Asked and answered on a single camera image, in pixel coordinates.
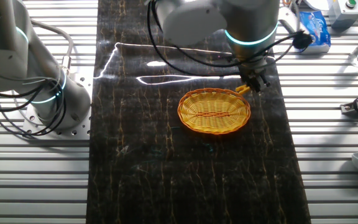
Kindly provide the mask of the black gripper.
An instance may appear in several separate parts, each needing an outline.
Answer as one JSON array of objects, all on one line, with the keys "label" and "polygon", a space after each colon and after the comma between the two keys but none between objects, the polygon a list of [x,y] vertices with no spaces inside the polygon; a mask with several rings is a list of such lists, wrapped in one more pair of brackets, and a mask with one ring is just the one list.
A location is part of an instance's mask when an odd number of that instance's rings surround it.
[{"label": "black gripper", "polygon": [[257,91],[257,83],[259,84],[258,91],[262,91],[271,85],[271,83],[265,77],[265,71],[267,67],[267,64],[253,65],[244,63],[239,65],[239,75],[241,80],[244,80],[244,83],[252,91]]}]

